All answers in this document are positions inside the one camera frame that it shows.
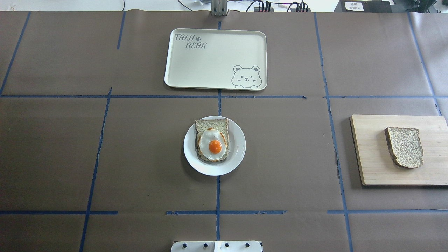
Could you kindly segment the fried egg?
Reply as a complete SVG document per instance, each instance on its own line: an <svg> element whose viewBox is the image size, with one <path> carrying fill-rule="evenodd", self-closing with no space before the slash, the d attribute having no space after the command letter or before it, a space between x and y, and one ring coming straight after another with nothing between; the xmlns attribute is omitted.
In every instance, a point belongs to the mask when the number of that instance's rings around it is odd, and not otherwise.
<svg viewBox="0 0 448 252"><path fill-rule="evenodd" d="M198 135L197 150L200 158L208 162L223 160L227 155L227 140L222 132L208 128Z"/></svg>

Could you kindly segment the cream bear serving tray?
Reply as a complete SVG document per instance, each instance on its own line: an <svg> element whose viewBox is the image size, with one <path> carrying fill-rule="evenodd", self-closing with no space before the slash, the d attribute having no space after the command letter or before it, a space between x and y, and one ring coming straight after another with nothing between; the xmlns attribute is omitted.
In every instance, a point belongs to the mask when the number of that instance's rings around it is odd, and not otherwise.
<svg viewBox="0 0 448 252"><path fill-rule="evenodd" d="M172 88L259 91L267 87L267 37L260 31L177 28L165 83Z"/></svg>

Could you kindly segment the wooden cutting board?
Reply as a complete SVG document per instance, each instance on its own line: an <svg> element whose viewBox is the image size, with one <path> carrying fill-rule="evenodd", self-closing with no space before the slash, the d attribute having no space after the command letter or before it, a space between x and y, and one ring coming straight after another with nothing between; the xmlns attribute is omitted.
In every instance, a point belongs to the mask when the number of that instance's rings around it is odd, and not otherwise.
<svg viewBox="0 0 448 252"><path fill-rule="evenodd" d="M447 185L447 124L443 116L352 115L352 135L363 185ZM419 129L423 165L397 166L385 129Z"/></svg>

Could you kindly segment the black power adapter box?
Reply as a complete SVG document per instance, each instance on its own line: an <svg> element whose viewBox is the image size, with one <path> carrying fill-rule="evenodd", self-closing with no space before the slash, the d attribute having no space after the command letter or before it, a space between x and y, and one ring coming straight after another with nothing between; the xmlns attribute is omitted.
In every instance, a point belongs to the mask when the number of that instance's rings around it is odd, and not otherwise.
<svg viewBox="0 0 448 252"><path fill-rule="evenodd" d="M339 0L333 12L392 13L392 8L389 1Z"/></svg>

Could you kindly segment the aluminium frame post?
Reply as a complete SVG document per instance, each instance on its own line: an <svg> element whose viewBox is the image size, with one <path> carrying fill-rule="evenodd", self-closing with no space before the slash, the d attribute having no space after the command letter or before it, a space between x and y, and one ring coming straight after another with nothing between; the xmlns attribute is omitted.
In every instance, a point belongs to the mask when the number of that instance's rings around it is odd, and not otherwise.
<svg viewBox="0 0 448 252"><path fill-rule="evenodd" d="M227 16L228 15L227 0L212 0L211 1L211 15L212 16Z"/></svg>

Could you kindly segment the white mounting pedestal column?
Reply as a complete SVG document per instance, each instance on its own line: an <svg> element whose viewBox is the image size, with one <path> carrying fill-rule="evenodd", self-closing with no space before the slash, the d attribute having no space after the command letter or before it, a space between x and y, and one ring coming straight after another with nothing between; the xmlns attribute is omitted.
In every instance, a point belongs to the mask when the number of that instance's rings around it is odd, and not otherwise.
<svg viewBox="0 0 448 252"><path fill-rule="evenodd" d="M181 241L174 242L171 252L262 252L262 242L249 241Z"/></svg>

